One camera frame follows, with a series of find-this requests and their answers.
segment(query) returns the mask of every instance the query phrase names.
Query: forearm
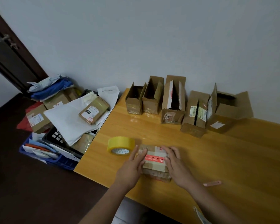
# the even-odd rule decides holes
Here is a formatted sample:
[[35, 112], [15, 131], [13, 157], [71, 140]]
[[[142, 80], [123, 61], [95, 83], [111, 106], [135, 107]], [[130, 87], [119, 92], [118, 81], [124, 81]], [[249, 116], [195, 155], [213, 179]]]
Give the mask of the forearm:
[[111, 224], [127, 191], [114, 183], [79, 224]]
[[205, 186], [191, 179], [186, 190], [196, 201], [204, 216], [213, 224], [242, 223], [221, 201], [211, 195]]

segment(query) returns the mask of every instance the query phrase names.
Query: dark floor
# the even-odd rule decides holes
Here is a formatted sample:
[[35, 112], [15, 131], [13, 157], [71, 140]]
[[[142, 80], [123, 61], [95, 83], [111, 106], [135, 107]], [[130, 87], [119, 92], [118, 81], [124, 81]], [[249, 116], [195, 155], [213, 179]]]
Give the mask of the dark floor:
[[[17, 130], [16, 126], [33, 103], [17, 95], [0, 108], [0, 223], [76, 224], [107, 188], [18, 152], [30, 132]], [[147, 215], [158, 223], [160, 220], [176, 223], [125, 198], [113, 224], [138, 223]]]

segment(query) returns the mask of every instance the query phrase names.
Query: door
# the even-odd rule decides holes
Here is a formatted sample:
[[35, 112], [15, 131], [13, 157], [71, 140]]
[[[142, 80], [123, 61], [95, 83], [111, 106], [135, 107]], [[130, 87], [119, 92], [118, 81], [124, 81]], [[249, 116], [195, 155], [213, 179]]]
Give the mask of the door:
[[0, 73], [23, 94], [47, 74], [0, 16]]

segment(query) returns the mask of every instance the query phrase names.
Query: red label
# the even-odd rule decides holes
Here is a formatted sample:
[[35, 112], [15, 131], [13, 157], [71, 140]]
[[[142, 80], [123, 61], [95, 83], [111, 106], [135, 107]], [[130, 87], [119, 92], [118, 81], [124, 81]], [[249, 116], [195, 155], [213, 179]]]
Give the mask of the red label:
[[157, 163], [164, 163], [164, 157], [160, 157], [160, 156], [146, 155], [145, 160], [149, 160]]

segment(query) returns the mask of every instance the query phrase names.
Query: person's left hand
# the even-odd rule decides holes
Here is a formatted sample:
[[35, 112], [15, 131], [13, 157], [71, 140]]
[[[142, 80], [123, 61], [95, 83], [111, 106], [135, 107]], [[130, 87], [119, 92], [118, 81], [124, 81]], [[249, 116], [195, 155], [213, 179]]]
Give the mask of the person's left hand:
[[126, 192], [130, 191], [137, 184], [142, 173], [142, 166], [145, 163], [144, 157], [147, 149], [143, 150], [137, 157], [138, 145], [131, 152], [129, 159], [123, 163], [122, 167], [117, 171], [115, 184], [119, 184]]

